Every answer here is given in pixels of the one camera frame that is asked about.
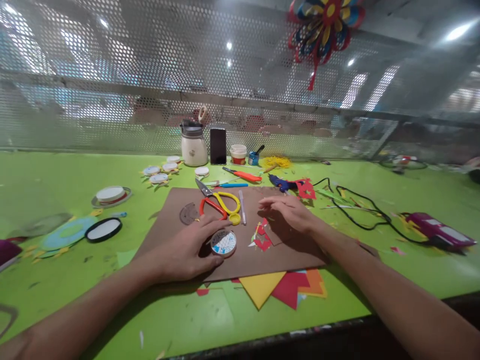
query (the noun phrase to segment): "yellow paper shreds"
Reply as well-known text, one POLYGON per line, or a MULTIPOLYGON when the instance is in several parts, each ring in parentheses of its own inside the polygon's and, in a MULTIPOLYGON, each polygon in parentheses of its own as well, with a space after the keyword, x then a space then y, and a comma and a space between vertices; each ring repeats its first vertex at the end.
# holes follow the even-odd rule
POLYGON ((292 165, 288 157, 268 156, 260 160, 262 168, 270 168, 277 164, 280 168, 286 169, 292 165))

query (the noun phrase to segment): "white jar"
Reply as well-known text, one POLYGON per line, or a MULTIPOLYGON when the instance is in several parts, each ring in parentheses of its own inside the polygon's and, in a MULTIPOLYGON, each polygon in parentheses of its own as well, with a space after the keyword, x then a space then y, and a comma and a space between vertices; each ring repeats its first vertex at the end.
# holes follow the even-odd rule
POLYGON ((198 122, 184 120, 181 126, 181 157, 191 167, 205 165, 209 161, 203 127, 198 122))

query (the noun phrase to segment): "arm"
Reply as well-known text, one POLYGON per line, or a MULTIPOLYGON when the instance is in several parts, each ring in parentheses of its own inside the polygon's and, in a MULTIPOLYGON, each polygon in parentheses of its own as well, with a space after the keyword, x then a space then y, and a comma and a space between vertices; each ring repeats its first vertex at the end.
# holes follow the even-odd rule
POLYGON ((205 240, 228 225, 202 216, 144 256, 101 281, 74 302, 0 346, 0 359, 77 359, 115 315, 157 283, 192 279, 223 262, 198 256, 205 240))
POLYGON ((309 234, 358 285, 378 316, 416 359, 478 359, 480 332, 439 299, 314 216, 294 196, 260 202, 309 234))

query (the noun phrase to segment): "paper flower with bottle cap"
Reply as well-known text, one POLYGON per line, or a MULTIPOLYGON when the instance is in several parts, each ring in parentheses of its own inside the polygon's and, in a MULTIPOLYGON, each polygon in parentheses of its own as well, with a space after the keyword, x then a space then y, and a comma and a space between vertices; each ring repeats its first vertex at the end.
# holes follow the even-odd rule
POLYGON ((365 17, 362 0, 306 0, 294 11, 290 5, 289 20, 300 24, 288 38, 288 47, 295 49, 295 61, 313 58, 314 71, 309 91, 314 89, 317 67, 326 64, 332 52, 345 50, 351 40, 350 28, 357 28, 365 17))

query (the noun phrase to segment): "yellow scissors handle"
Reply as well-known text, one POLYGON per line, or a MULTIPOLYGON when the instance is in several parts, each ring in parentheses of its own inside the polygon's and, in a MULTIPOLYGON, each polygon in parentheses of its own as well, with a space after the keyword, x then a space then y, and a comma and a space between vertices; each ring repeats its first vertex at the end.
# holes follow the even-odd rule
POLYGON ((230 214, 235 214, 235 213, 238 213, 238 212, 239 212, 239 210, 240 210, 240 200, 239 200, 239 198, 236 197, 235 195, 233 195, 233 194, 231 194, 231 193, 229 193, 229 192, 221 192, 221 191, 220 191, 220 192, 214 192, 214 193, 213 193, 213 196, 218 200, 218 203, 220 204, 221 208, 222 208, 223 210, 225 210, 228 215, 230 215, 230 214), (231 210, 229 210, 229 209, 227 208, 227 206, 225 205, 224 201, 222 200, 222 196, 226 196, 226 197, 228 197, 228 198, 230 198, 230 199, 235 200, 235 202, 236 202, 236 209, 235 209, 234 211, 231 211, 231 210))

